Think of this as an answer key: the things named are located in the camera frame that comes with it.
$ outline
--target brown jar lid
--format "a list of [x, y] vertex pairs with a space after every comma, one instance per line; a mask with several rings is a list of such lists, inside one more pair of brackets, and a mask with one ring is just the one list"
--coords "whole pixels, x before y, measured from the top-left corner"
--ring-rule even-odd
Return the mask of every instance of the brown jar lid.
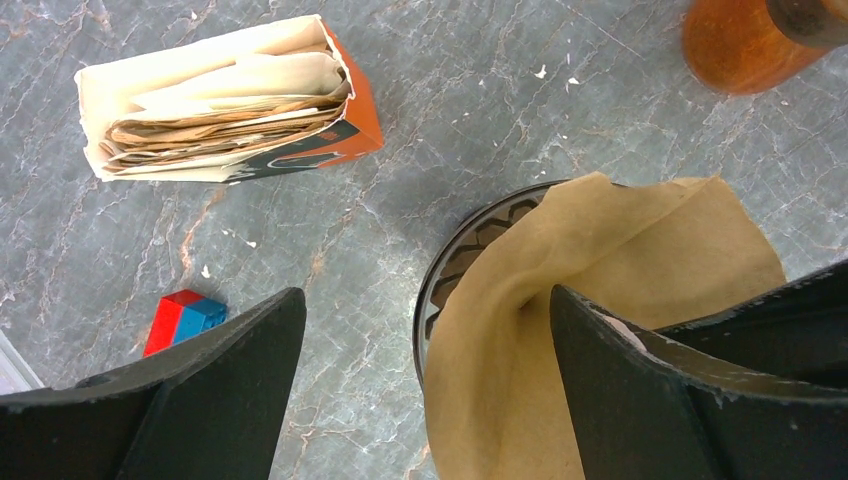
[[848, 45], [848, 0], [766, 0], [775, 26], [813, 48]]

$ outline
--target glass jar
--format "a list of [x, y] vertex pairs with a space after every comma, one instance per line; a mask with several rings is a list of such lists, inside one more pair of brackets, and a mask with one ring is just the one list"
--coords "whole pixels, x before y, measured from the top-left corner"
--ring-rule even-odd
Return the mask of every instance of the glass jar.
[[683, 52], [706, 85], [731, 94], [777, 86], [848, 44], [848, 0], [695, 0]]

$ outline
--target red and blue block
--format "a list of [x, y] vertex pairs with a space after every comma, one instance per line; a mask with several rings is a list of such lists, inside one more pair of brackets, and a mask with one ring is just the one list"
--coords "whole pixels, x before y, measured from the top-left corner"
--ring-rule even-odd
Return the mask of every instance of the red and blue block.
[[191, 290], [162, 297], [143, 356], [199, 335], [227, 319], [227, 306]]

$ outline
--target patterned plate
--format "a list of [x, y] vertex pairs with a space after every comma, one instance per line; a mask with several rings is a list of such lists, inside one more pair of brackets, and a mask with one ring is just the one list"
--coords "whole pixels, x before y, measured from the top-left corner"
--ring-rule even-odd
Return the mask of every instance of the patterned plate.
[[430, 334], [456, 284], [490, 243], [521, 220], [527, 212], [539, 206], [545, 192], [559, 183], [562, 182], [534, 185], [477, 210], [462, 222], [454, 236], [430, 264], [418, 293], [412, 327], [415, 371], [422, 387]]

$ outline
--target marble countertop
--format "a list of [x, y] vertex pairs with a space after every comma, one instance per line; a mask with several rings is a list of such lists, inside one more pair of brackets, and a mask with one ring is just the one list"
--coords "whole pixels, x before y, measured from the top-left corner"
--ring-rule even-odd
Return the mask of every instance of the marble countertop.
[[[681, 55], [688, 3], [4, 2], [0, 328], [63, 387], [140, 358], [164, 294], [190, 287], [238, 312], [302, 287], [272, 477], [435, 478], [411, 313], [473, 209], [595, 170], [630, 185], [720, 174], [790, 277], [845, 257], [845, 52], [761, 95], [716, 94]], [[383, 150], [233, 186], [92, 175], [76, 70], [316, 12], [370, 78]]]

